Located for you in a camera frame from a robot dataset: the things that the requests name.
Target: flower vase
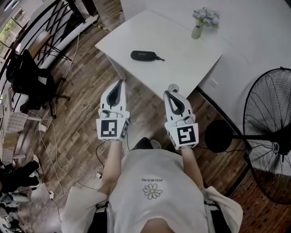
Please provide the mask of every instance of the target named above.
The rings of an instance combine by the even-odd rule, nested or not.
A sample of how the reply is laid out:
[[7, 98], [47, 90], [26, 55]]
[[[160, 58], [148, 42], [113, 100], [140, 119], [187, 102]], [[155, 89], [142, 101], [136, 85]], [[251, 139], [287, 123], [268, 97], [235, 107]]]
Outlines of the flower vase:
[[193, 31], [192, 31], [192, 35], [191, 37], [194, 39], [194, 40], [197, 40], [200, 38], [201, 34], [202, 34], [202, 31], [203, 31], [203, 27], [202, 26], [198, 26], [196, 25], [194, 28], [193, 28]]

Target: person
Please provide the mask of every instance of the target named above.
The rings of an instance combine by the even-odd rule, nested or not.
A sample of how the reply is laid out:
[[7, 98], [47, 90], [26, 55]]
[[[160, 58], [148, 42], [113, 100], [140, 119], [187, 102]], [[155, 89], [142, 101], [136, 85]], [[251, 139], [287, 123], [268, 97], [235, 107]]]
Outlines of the person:
[[[208, 189], [204, 188], [193, 150], [185, 148], [181, 154], [163, 150], [157, 141], [142, 138], [122, 160], [122, 142], [111, 142], [102, 187], [97, 192], [71, 188], [62, 232], [101, 232], [101, 222], [112, 216], [114, 224], [111, 229], [107, 226], [106, 232], [208, 233], [205, 209]], [[208, 194], [223, 200], [226, 204], [221, 208], [232, 209], [230, 218], [236, 218], [234, 224], [226, 221], [232, 230], [223, 232], [238, 232], [242, 219], [240, 205], [213, 187], [211, 190]], [[107, 208], [110, 207], [105, 220], [94, 217], [96, 205], [102, 202], [109, 202]]]
[[5, 169], [0, 169], [0, 192], [14, 192], [18, 187], [37, 186], [40, 184], [40, 179], [37, 176], [30, 175], [40, 167], [38, 159], [34, 156], [32, 162], [25, 166], [16, 169], [14, 172], [7, 172]]

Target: pants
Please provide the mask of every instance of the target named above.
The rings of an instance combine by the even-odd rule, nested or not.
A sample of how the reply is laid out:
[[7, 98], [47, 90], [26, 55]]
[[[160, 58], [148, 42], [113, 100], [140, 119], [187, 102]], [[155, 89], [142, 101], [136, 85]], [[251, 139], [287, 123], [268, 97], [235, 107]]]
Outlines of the pants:
[[29, 162], [23, 167], [18, 168], [15, 172], [8, 175], [8, 191], [14, 192], [18, 187], [35, 186], [39, 184], [36, 176], [29, 177], [40, 166], [36, 161]]
[[147, 137], [143, 137], [133, 148], [133, 150], [136, 150], [136, 149], [147, 150], [147, 149], [153, 149], [153, 147], [151, 145], [150, 140]]

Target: wooden floor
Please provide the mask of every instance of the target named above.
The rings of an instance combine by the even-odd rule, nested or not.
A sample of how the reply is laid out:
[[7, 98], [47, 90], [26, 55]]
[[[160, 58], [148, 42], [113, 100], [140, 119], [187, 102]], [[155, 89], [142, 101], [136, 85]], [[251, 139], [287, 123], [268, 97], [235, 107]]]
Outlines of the wooden floor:
[[[104, 24], [108, 28], [116, 28], [119, 25], [120, 3], [116, 0], [102, 0], [98, 1], [96, 5]], [[90, 187], [99, 185], [95, 172], [102, 166], [97, 160], [95, 150], [101, 144], [101, 141], [97, 138], [95, 120], [98, 117], [100, 97], [103, 91], [111, 83], [119, 79], [106, 56], [94, 46], [106, 34], [106, 31], [92, 26], [80, 36], [78, 53], [72, 69], [66, 77], [67, 81], [61, 89], [61, 92], [70, 96], [71, 100], [60, 99], [58, 101], [56, 106], [57, 119], [53, 121], [55, 134], [52, 126], [45, 134], [42, 134], [65, 194], [62, 198], [55, 197], [55, 201], [60, 207], [60, 218], [68, 191], [72, 186], [80, 187], [80, 185], [72, 181], [57, 167], [56, 153], [59, 165], [79, 183]], [[68, 50], [70, 57], [75, 52], [75, 46], [76, 42]], [[68, 61], [60, 61], [52, 69], [52, 74], [56, 80], [63, 76], [68, 65]], [[134, 77], [127, 75], [128, 110], [131, 113], [131, 125], [128, 130], [129, 148], [133, 148], [142, 137], [157, 139], [163, 146], [170, 145], [163, 128], [165, 123], [163, 101]], [[193, 91], [188, 99], [193, 106], [193, 112], [196, 114], [196, 120], [199, 123], [201, 141], [199, 145], [205, 147], [203, 138], [206, 127], [213, 120], [222, 119], [222, 117], [197, 91]], [[43, 117], [45, 111], [39, 111], [38, 114]], [[55, 190], [61, 195], [61, 188], [40, 139], [37, 124], [31, 123], [25, 127], [29, 129], [28, 137], [31, 138], [31, 143], [26, 152], [27, 158], [22, 160], [21, 164], [24, 165], [31, 161], [33, 154], [37, 155], [44, 170], [44, 174], [41, 175], [42, 180], [46, 180], [49, 190]], [[105, 143], [97, 151], [102, 161], [106, 160], [108, 146], [109, 143]], [[228, 150], [243, 148], [244, 143], [235, 140]], [[123, 149], [125, 153], [128, 152], [126, 142], [123, 143]], [[196, 148], [195, 154], [206, 184], [214, 186], [223, 194], [229, 190], [246, 168], [246, 162], [243, 159], [244, 152], [215, 154], [206, 149]], [[232, 197], [243, 206], [245, 216], [247, 216], [244, 219], [241, 232], [250, 232], [250, 230], [251, 232], [261, 232], [257, 228], [259, 224], [264, 224], [265, 218], [267, 218], [269, 225], [274, 223], [275, 220], [277, 224], [280, 218], [269, 218], [270, 213], [261, 211], [257, 213], [260, 218], [256, 218], [255, 222], [250, 220], [252, 216], [256, 215], [256, 205], [254, 203], [260, 203], [262, 200], [259, 193], [258, 196], [251, 197], [250, 192], [245, 190], [248, 188], [247, 184], [250, 183], [250, 180], [252, 180], [252, 177], [248, 174]], [[45, 185], [42, 184], [30, 194], [32, 201], [23, 204], [19, 212], [23, 228], [35, 233], [61, 232], [56, 204], [49, 199]], [[258, 206], [262, 209], [266, 208], [264, 205], [258, 204]], [[290, 213], [287, 212], [284, 215], [285, 217], [282, 218], [284, 221], [290, 220], [286, 217], [287, 214], [290, 216]]]

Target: black fan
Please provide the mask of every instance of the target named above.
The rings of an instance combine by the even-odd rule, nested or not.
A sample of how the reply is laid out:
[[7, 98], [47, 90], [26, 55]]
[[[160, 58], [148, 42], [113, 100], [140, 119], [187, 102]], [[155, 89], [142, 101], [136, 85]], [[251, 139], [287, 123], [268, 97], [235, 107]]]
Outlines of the black fan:
[[232, 135], [224, 121], [212, 122], [205, 133], [206, 145], [214, 152], [226, 150], [233, 138], [247, 140], [252, 147], [247, 161], [254, 179], [270, 200], [280, 204], [291, 204], [290, 100], [291, 70], [268, 71], [247, 96], [244, 135]]

